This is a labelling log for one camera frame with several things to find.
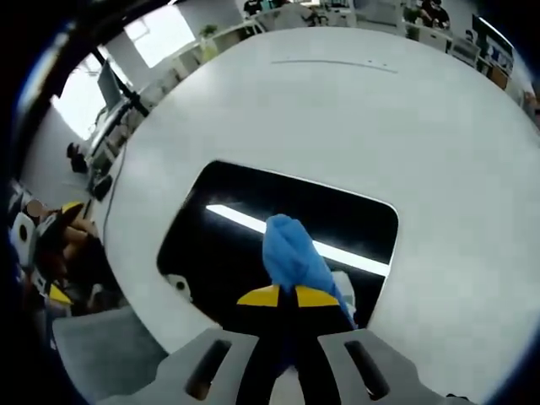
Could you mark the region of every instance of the cable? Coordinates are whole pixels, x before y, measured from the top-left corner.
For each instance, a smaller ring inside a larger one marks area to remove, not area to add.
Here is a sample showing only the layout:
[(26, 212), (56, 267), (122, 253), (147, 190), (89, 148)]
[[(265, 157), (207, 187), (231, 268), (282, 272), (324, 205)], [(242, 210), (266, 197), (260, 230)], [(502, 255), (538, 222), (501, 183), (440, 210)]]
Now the cable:
[(112, 183), (112, 188), (111, 188), (111, 197), (109, 198), (109, 205), (107, 206), (107, 211), (105, 213), (105, 218), (103, 219), (103, 238), (102, 238), (102, 242), (103, 242), (103, 249), (105, 251), (105, 254), (107, 253), (107, 244), (106, 244), (106, 235), (107, 235), (107, 222), (109, 220), (109, 214), (111, 213), (111, 206), (112, 206), (112, 201), (115, 197), (115, 191), (116, 191), (116, 184), (118, 183), (118, 179), (120, 178), (120, 174), (122, 173), (122, 169), (124, 167), (124, 162), (126, 161), (126, 154), (127, 154), (127, 142), (124, 146), (124, 150), (123, 150), (123, 153), (122, 153), (122, 157), (121, 157), (121, 162), (120, 162), (120, 168), (118, 169), (118, 173), (116, 173), (116, 177)]

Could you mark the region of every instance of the fluorescent light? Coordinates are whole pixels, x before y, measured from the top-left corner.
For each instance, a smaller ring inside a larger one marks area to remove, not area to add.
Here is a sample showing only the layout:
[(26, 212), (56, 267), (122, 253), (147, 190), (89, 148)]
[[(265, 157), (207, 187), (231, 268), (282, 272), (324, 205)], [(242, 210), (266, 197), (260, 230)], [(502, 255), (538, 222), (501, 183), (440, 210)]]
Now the fluorescent light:
[(492, 29), (493, 31), (495, 31), (496, 34), (499, 34), (499, 36), (505, 40), (506, 42), (508, 42), (508, 45), (510, 45), (512, 48), (514, 47), (511, 42), (509, 40), (506, 39), (506, 37), (504, 35), (502, 35), (499, 30), (497, 30), (493, 25), (491, 25), (489, 22), (487, 22), (485, 19), (483, 19), (482, 17), (479, 18), (480, 21), (482, 21), (484, 24), (486, 24), (490, 29)]
[[(225, 207), (221, 204), (207, 205), (206, 209), (212, 211), (222, 217), (230, 219), (237, 224), (244, 225), (246, 228), (255, 230), (264, 234), (267, 230), (267, 225), (260, 219), (255, 219), (244, 213), (240, 213), (232, 208)], [(329, 246), (321, 242), (313, 241), (313, 246), (319, 254), (327, 259), (335, 260), (348, 266), (365, 270), (366, 272), (387, 276), (390, 272), (390, 267), (381, 262), (368, 259), (367, 257), (355, 255), (348, 251), (343, 251), (337, 247)]]

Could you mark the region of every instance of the blue cloth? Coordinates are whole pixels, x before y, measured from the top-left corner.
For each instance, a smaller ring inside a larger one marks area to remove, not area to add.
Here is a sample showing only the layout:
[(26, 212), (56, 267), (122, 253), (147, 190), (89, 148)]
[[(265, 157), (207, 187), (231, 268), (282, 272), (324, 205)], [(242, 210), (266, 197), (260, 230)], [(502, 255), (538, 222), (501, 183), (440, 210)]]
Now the blue cloth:
[(336, 298), (354, 326), (330, 269), (298, 219), (278, 214), (267, 220), (267, 231), (262, 241), (262, 262), (272, 282), (286, 292), (290, 292), (295, 285), (304, 285)]

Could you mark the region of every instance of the black opening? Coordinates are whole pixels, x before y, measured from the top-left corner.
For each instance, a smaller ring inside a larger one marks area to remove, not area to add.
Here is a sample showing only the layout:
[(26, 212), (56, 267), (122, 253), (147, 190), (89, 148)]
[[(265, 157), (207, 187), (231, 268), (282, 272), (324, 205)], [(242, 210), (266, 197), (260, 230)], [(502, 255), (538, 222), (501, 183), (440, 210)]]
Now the black opening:
[(207, 397), (212, 380), (218, 373), (219, 366), (223, 363), (229, 349), (230, 342), (218, 340), (213, 343), (187, 382), (187, 394), (199, 400)]
[[(222, 325), (242, 295), (271, 283), (262, 265), (263, 233), (228, 218), (224, 210), (229, 217), (236, 213), (259, 224), (287, 214), (313, 240), (386, 265), (397, 235), (397, 215), (384, 203), (286, 175), (210, 163), (165, 237), (158, 269), (186, 278), (193, 304)], [(355, 319), (365, 327), (385, 276), (325, 260), (332, 271), (348, 274), (356, 296)]]
[(386, 396), (390, 391), (388, 384), (367, 350), (357, 341), (345, 343), (345, 348), (362, 376), (370, 399), (377, 401)]
[(26, 230), (26, 227), (24, 225), (19, 226), (19, 238), (26, 242), (26, 238), (28, 238), (28, 231)]

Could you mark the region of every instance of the white table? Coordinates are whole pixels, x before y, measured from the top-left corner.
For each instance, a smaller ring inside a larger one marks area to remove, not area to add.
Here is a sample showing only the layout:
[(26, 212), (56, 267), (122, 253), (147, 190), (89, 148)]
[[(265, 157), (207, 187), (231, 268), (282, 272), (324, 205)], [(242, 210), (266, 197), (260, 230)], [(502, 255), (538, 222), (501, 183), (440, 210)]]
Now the white table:
[[(144, 325), (173, 352), (211, 322), (160, 277), (156, 257), (207, 163), (388, 202), (397, 248), (370, 329), (427, 386), (480, 402), (537, 327), (539, 146), (511, 98), (418, 42), (338, 28), (256, 35), (198, 69), (134, 133), (107, 256)], [(105, 207), (94, 210), (102, 218)]]

